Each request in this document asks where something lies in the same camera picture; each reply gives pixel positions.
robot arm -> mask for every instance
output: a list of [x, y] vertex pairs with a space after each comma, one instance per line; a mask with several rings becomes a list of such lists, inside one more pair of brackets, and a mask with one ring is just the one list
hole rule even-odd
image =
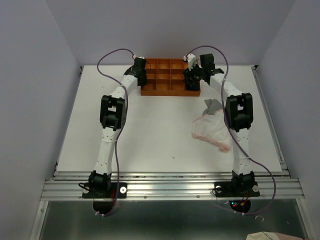
[[112, 158], [115, 144], [127, 118], [125, 99], [137, 86], [147, 84], [145, 67], [146, 60], [143, 57], [136, 57], [134, 65], [124, 73], [121, 85], [111, 95], [104, 95], [101, 99], [101, 145], [95, 167], [89, 176], [87, 185], [85, 185], [100, 197], [107, 196], [111, 188]]
[[[224, 72], [216, 69], [212, 54], [200, 55], [201, 67], [197, 64], [196, 57], [189, 54], [183, 59], [188, 62], [188, 68], [183, 72], [186, 89], [198, 90], [199, 81], [204, 80], [218, 93], [221, 93]], [[225, 102], [225, 121], [230, 133], [239, 145], [249, 152], [249, 128], [253, 122], [253, 99], [250, 93], [242, 93], [231, 82], [226, 81], [223, 86]], [[251, 161], [233, 141], [233, 169], [231, 182], [216, 182], [215, 195], [217, 197], [242, 197], [249, 193], [251, 197], [260, 195], [258, 184]]]

screw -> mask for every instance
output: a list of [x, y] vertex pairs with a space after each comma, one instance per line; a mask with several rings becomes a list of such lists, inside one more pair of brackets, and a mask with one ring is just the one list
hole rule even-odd
[[257, 193], [257, 192], [259, 192], [259, 187], [258, 187], [257, 185], [254, 185], [254, 186], [252, 187], [252, 190], [253, 190], [255, 193]]
[[82, 190], [82, 192], [84, 193], [84, 194], [87, 194], [87, 193], [89, 193], [89, 191], [88, 190], [86, 190], [86, 189], [83, 189]]
[[127, 188], [125, 186], [122, 186], [120, 188], [120, 193], [125, 194], [127, 192]]
[[215, 186], [214, 190], [219, 194], [222, 193], [222, 187], [221, 186]]

white platform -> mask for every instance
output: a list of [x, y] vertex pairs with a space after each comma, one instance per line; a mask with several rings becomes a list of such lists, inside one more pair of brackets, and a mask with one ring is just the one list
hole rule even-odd
[[[122, 79], [129, 66], [102, 66], [101, 70]], [[255, 79], [249, 65], [230, 66], [228, 80], [253, 96], [253, 123], [249, 134], [250, 155], [272, 172], [281, 172], [279, 156], [268, 126]], [[57, 166], [58, 172], [91, 172], [102, 138], [99, 122], [101, 97], [117, 83], [100, 75], [96, 66], [85, 66]], [[141, 96], [137, 87], [129, 96], [127, 122], [119, 138], [121, 172], [228, 172], [233, 152], [192, 138], [192, 121], [206, 108], [205, 99], [220, 95], [201, 81], [200, 97]], [[112, 170], [116, 171], [116, 161]], [[255, 172], [264, 169], [253, 164]]]

metal frame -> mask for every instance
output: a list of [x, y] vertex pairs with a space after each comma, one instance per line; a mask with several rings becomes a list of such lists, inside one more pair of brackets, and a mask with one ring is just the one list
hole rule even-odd
[[36, 216], [34, 219], [30, 240], [38, 240], [40, 238], [41, 229], [45, 221], [48, 208], [48, 201], [40, 201]]
[[303, 225], [304, 225], [306, 234], [308, 235], [308, 237], [310, 239], [319, 239], [319, 237], [316, 233], [314, 224], [312, 222], [310, 212], [307, 207], [306, 200], [305, 199], [297, 199], [296, 203], [298, 205], [299, 212], [301, 214], [301, 218], [303, 221]]
[[252, 66], [251, 69], [252, 69], [253, 77], [254, 77], [254, 80], [255, 80], [256, 88], [258, 89], [258, 92], [259, 92], [259, 95], [260, 95], [260, 99], [261, 99], [261, 102], [262, 102], [262, 105], [263, 105], [263, 109], [264, 109], [264, 112], [265, 112], [265, 115], [266, 115], [266, 120], [268, 122], [270, 131], [271, 131], [271, 136], [272, 136], [274, 145], [275, 145], [275, 147], [277, 148], [277, 151], [278, 151], [279, 159], [280, 159], [280, 161], [285, 161], [284, 154], [283, 154], [283, 152], [281, 150], [279, 139], [278, 139], [278, 136], [277, 136], [277, 132], [276, 132], [276, 129], [275, 129], [275, 126], [274, 126], [274, 122], [272, 121], [272, 118], [271, 118], [271, 115], [270, 115], [270, 112], [269, 112], [269, 109], [268, 109], [268, 106], [267, 106], [267, 102], [266, 102], [266, 99], [265, 99], [265, 95], [264, 95], [264, 93], [262, 91], [262, 88], [261, 88], [261, 85], [260, 85], [260, 81], [259, 81], [257, 70], [256, 70], [256, 68], [254, 66]]
[[[235, 198], [216, 198], [212, 193], [216, 181], [210, 176], [200, 179], [186, 180], [183, 177], [122, 177], [121, 182], [127, 183], [126, 198], [119, 201], [188, 201], [188, 200], [235, 200]], [[274, 184], [270, 177], [256, 177], [260, 188], [260, 197], [255, 199], [271, 199]], [[78, 186], [79, 180], [72, 181], [46, 181], [44, 183], [42, 201], [92, 201], [83, 199], [83, 190]], [[303, 199], [304, 194], [298, 179], [282, 177], [276, 178], [276, 199]], [[110, 199], [94, 199], [95, 201], [109, 201]]]

white wall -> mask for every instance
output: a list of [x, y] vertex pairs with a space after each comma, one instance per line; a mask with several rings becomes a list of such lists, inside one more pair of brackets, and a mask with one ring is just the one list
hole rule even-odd
[[[294, 0], [46, 0], [81, 65], [109, 51], [182, 58], [203, 44], [218, 46], [231, 64], [258, 64]], [[217, 63], [223, 63], [216, 54]], [[130, 62], [127, 52], [106, 60]]]
[[258, 67], [289, 171], [320, 230], [320, 1], [297, 0]]
[[28, 239], [79, 66], [44, 0], [0, 2], [0, 239]]

